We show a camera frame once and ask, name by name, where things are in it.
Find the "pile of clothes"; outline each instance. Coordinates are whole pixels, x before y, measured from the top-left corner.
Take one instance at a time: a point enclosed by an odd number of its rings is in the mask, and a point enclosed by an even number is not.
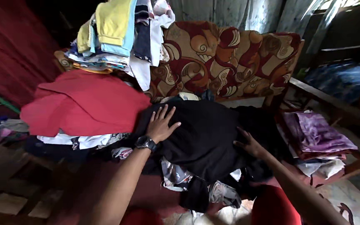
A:
[[[209,92],[200,96],[205,98]],[[262,109],[252,106],[228,109],[190,93],[179,93],[162,102],[165,103],[154,104],[142,112],[131,137],[106,147],[105,151],[110,150],[116,160],[119,147],[134,147],[136,139],[145,134],[153,111],[165,104],[168,110],[175,106],[169,126],[176,122],[182,125],[158,144],[143,174],[160,175],[163,187],[182,192],[180,205],[184,208],[206,212],[211,202],[239,208],[242,194],[251,199],[256,196],[250,182],[263,182],[273,176],[263,161],[233,145],[234,140],[246,142],[237,126],[249,131],[274,156],[287,151],[273,115]]]
[[[0,116],[0,144],[6,147],[25,140],[29,136],[28,125],[18,119]]]
[[[100,3],[65,55],[76,68],[89,72],[122,70],[146,91],[150,88],[149,67],[169,60],[162,27],[168,28],[174,21],[166,0],[156,1],[153,7],[150,0]]]
[[[278,130],[288,143],[296,166],[307,176],[330,178],[344,168],[342,160],[346,154],[358,149],[321,114],[311,110],[285,112],[279,121]]]
[[[84,70],[67,71],[39,84],[20,118],[32,136],[25,150],[54,161],[84,161],[91,149],[127,138],[150,99],[121,79]]]

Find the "patterned sofa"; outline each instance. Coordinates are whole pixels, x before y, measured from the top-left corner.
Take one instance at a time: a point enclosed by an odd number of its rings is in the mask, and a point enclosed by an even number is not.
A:
[[[302,48],[296,33],[259,34],[211,22],[175,22],[164,30],[170,59],[151,67],[152,102],[179,92],[212,90],[216,101],[280,94]],[[63,71],[74,69],[55,52]]]

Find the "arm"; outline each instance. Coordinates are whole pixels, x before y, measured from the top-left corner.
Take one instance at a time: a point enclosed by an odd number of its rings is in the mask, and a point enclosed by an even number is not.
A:
[[[153,112],[146,135],[149,136],[156,144],[170,136],[181,123],[175,123],[170,128],[168,123],[172,118],[175,107],[168,113],[168,105],[158,112]],[[91,224],[93,225],[117,225],[122,220],[124,212],[130,202],[133,192],[136,188],[141,171],[150,156],[151,150],[148,148],[134,149],[127,157],[116,174],[109,182],[102,198],[95,206]]]
[[[250,133],[238,127],[248,144],[234,141],[234,144],[245,149],[249,154],[262,159],[273,170],[289,201],[297,212],[313,225],[347,225],[349,224],[332,205],[321,198],[311,188],[299,181],[283,164],[263,148]]]

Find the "watch face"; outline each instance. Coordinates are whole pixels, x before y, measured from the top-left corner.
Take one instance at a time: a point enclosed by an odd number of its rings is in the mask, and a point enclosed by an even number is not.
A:
[[[136,147],[138,148],[147,148],[150,138],[148,136],[141,136],[136,142]]]

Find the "red curtain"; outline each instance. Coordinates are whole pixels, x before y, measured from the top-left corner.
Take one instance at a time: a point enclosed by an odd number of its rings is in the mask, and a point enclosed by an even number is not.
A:
[[[60,74],[59,47],[24,0],[0,0],[0,95],[17,106],[33,100],[38,84]]]

